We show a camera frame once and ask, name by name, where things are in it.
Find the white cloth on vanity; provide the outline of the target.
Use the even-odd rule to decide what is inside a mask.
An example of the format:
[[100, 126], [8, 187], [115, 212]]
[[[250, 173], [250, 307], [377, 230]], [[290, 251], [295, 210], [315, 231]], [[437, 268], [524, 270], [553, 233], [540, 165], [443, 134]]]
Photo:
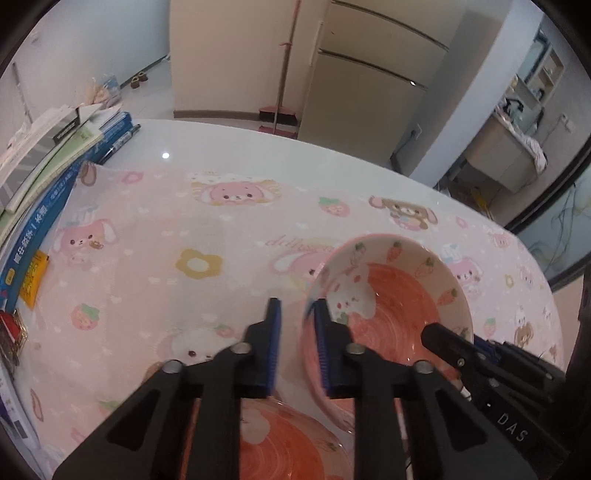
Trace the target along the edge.
[[533, 156], [533, 163], [537, 174], [542, 174], [548, 165], [548, 159], [539, 142], [524, 134], [519, 128], [511, 125], [509, 131], [514, 135], [520, 144], [522, 144]]

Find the green notebook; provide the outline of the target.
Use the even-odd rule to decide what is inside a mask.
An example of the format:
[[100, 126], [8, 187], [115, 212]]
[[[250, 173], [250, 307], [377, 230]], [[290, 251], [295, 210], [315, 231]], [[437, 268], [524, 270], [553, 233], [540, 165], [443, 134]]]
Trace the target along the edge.
[[92, 123], [85, 123], [56, 147], [55, 152], [43, 160], [32, 172], [33, 178], [25, 180], [1, 214], [1, 243], [4, 243], [28, 208], [41, 193], [84, 153], [103, 138], [101, 130]]

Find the pink cartoon tablecloth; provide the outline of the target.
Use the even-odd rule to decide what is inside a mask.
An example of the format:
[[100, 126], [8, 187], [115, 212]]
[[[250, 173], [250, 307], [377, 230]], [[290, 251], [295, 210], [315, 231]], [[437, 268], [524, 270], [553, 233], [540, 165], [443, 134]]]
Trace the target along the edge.
[[42, 245], [49, 265], [16, 388], [43, 478], [164, 361], [193, 364], [242, 337], [266, 301], [283, 304], [277, 401], [314, 418], [351, 457], [352, 403], [325, 401], [301, 345], [301, 264], [356, 238], [420, 243], [456, 275], [473, 335], [564, 363], [552, 293], [525, 245], [443, 195], [400, 180], [356, 195], [211, 172], [95, 167]]

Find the red dustpan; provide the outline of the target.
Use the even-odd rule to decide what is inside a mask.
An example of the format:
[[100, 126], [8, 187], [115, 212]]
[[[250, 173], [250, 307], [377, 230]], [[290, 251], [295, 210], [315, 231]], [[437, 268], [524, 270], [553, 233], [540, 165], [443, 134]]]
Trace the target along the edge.
[[297, 139], [297, 115], [284, 107], [267, 106], [259, 109], [259, 132]]

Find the white mop stick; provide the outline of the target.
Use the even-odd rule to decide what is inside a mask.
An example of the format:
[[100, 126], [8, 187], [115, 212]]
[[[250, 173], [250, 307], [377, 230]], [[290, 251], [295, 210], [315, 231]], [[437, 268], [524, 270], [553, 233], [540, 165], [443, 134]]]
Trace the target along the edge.
[[22, 108], [23, 108], [23, 111], [24, 111], [25, 118], [28, 121], [29, 125], [32, 125], [32, 123], [33, 123], [32, 114], [31, 114], [29, 105], [28, 105], [27, 100], [26, 100], [25, 92], [24, 92], [24, 89], [23, 89], [23, 84], [22, 84], [22, 81], [21, 81], [21, 77], [20, 77], [18, 65], [16, 64], [16, 62], [13, 62], [11, 64], [11, 69], [12, 69], [12, 74], [13, 74], [14, 82], [15, 82], [16, 89], [17, 89], [17, 92], [18, 92], [18, 96], [19, 96], [19, 99], [20, 99], [20, 102], [21, 102], [21, 105], [22, 105]]

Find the pink rabbit bowl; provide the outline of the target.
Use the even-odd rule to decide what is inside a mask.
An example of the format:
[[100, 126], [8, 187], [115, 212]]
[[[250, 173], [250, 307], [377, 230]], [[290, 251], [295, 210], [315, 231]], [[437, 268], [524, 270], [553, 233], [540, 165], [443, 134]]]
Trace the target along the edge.
[[276, 399], [245, 399], [240, 417], [242, 479], [351, 479], [338, 438], [314, 418]]
[[428, 360], [456, 387], [456, 367], [422, 345], [421, 333], [441, 323], [473, 339], [469, 304], [458, 278], [432, 251], [393, 234], [356, 238], [301, 264], [305, 302], [324, 298], [332, 320], [349, 327], [353, 340], [384, 359], [412, 365]]

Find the bathroom vanity cabinet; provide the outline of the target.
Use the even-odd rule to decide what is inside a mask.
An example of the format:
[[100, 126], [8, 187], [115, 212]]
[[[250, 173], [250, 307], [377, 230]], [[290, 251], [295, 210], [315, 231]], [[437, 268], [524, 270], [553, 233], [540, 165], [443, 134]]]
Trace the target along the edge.
[[494, 110], [464, 157], [474, 169], [516, 194], [541, 174], [536, 173], [531, 153], [509, 131], [511, 125], [503, 113]]

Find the yellow packet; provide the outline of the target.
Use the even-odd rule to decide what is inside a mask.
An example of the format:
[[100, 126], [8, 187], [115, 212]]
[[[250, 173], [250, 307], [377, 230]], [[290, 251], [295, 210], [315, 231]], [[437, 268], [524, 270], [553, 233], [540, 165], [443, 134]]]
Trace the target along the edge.
[[37, 294], [49, 265], [49, 256], [37, 250], [26, 271], [23, 283], [19, 291], [19, 297], [29, 309], [33, 309]]

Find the bathroom mirror cabinet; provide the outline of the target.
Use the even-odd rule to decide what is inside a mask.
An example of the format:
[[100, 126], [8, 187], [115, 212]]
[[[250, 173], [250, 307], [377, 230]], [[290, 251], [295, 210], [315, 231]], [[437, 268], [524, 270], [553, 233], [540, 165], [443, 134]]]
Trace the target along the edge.
[[527, 70], [523, 82], [536, 102], [544, 106], [558, 86], [565, 65], [542, 29], [534, 38], [525, 64]]

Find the black door frame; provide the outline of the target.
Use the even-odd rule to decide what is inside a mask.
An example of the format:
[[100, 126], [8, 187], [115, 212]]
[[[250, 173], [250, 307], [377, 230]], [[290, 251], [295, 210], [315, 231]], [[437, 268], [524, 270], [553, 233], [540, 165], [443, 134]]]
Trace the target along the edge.
[[551, 186], [507, 224], [559, 290], [590, 263], [590, 143]]

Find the beige refrigerator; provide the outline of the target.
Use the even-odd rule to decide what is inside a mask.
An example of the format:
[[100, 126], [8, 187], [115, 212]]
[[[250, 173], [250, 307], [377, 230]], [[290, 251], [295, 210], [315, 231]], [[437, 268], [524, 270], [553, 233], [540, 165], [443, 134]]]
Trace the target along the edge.
[[298, 138], [377, 165], [464, 99], [509, 1], [332, 1]]

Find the wooden broom stick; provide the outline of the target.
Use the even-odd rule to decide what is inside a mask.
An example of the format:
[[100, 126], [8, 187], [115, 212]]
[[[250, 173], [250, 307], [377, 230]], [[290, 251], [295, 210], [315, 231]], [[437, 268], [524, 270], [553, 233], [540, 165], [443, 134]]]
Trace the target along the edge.
[[290, 66], [290, 54], [291, 54], [291, 49], [293, 49], [294, 34], [296, 33], [297, 19], [298, 19], [298, 16], [300, 15], [300, 11], [301, 11], [301, 0], [297, 0], [294, 4], [293, 20], [291, 20], [291, 24], [290, 24], [290, 35], [288, 36], [287, 42], [284, 42], [283, 44], [281, 44], [281, 46], [283, 46], [283, 65], [281, 65], [281, 71], [280, 71], [280, 86], [279, 86], [279, 90], [277, 91], [276, 110], [274, 110], [274, 114], [273, 114], [273, 129], [271, 129], [271, 132], [273, 133], [273, 135], [276, 135], [277, 126], [279, 125], [280, 113], [281, 113], [281, 110], [283, 110], [283, 97], [284, 97], [284, 92], [286, 91], [286, 85], [287, 85], [287, 73], [288, 73], [288, 67]]

